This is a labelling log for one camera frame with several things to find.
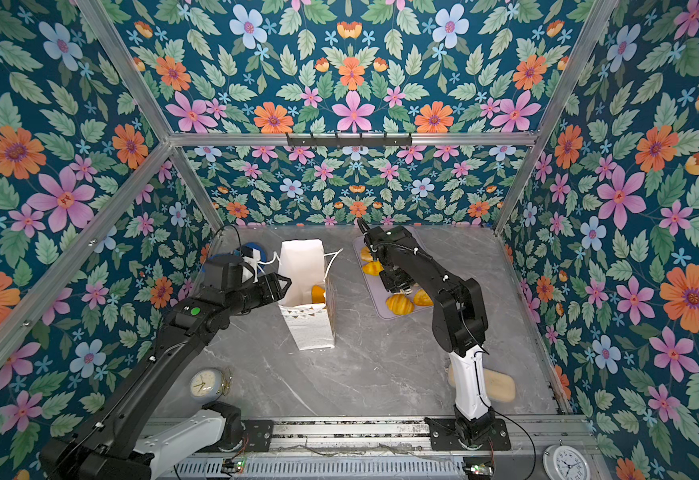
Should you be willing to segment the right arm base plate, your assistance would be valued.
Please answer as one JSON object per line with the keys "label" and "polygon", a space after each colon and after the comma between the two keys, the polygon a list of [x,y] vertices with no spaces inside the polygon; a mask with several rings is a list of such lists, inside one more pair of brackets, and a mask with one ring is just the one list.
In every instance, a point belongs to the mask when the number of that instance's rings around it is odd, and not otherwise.
{"label": "right arm base plate", "polygon": [[426,417],[433,451],[509,451],[511,439],[505,421],[467,422],[455,418]]}

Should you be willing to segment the white paper gift bag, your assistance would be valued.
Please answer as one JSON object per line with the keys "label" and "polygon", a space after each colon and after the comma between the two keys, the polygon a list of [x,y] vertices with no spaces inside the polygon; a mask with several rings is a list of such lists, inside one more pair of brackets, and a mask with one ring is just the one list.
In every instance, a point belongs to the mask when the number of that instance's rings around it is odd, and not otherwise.
{"label": "white paper gift bag", "polygon": [[[291,278],[293,284],[278,305],[301,351],[335,347],[335,294],[329,274],[342,252],[327,252],[319,239],[287,240],[281,244],[278,273]],[[327,291],[325,304],[311,302],[315,285]]]}

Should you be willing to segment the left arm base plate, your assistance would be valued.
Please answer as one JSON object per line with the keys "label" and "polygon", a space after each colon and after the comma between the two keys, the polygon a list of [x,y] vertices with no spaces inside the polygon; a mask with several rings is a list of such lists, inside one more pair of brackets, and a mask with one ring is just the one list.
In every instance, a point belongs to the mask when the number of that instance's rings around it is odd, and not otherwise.
{"label": "left arm base plate", "polygon": [[274,429],[273,420],[243,420],[242,437],[234,445],[233,452],[240,455],[250,452],[269,452],[274,438]]}

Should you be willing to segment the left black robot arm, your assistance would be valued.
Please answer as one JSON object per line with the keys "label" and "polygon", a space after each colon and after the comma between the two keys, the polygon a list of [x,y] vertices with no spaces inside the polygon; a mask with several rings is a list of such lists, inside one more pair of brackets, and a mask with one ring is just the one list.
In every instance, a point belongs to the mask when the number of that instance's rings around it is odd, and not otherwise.
{"label": "left black robot arm", "polygon": [[229,327],[234,316],[283,300],[291,279],[253,274],[244,258],[210,258],[196,295],[163,318],[156,342],[106,403],[73,432],[51,439],[39,456],[51,479],[158,479],[209,446],[234,450],[246,443],[239,408],[217,399],[151,439],[141,434],[186,368]]}

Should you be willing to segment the orange oval fake bread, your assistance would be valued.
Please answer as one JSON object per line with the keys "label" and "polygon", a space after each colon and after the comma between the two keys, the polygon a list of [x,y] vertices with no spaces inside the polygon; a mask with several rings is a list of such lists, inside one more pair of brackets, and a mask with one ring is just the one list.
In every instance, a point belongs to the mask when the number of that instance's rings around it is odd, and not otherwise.
{"label": "orange oval fake bread", "polygon": [[315,285],[311,289],[311,302],[313,304],[325,304],[327,302],[327,291],[321,285]]}

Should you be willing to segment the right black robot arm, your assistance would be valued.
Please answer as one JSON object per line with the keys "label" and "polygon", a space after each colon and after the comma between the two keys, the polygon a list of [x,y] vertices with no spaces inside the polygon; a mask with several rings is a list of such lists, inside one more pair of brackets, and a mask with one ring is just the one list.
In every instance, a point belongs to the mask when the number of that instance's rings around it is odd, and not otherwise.
{"label": "right black robot arm", "polygon": [[455,379],[455,436],[469,449],[481,446],[495,423],[483,369],[489,321],[481,285],[447,271],[405,227],[385,230],[363,219],[357,227],[371,258],[381,263],[379,278],[387,292],[417,286],[433,301],[431,330],[449,353]]}

